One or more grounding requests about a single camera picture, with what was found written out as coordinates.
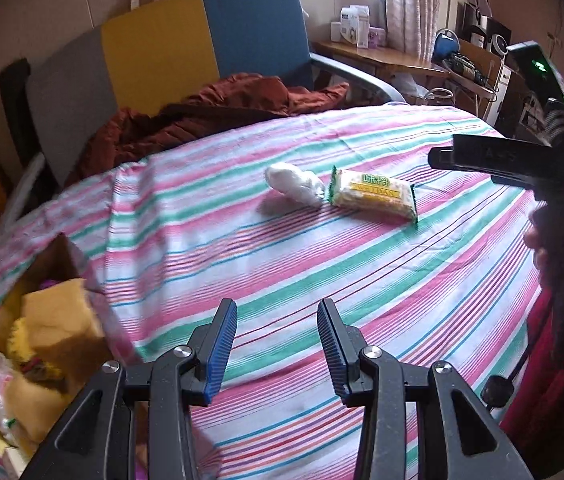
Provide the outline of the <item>person's right hand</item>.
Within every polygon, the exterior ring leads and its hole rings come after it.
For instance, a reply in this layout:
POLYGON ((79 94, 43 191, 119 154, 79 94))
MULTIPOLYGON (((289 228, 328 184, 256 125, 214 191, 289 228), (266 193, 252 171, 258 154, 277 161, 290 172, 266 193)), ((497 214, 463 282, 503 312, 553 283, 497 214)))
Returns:
POLYGON ((564 266, 564 217, 559 217, 555 207, 544 205, 535 209, 529 220, 524 244, 532 251, 540 286, 551 290, 564 266))

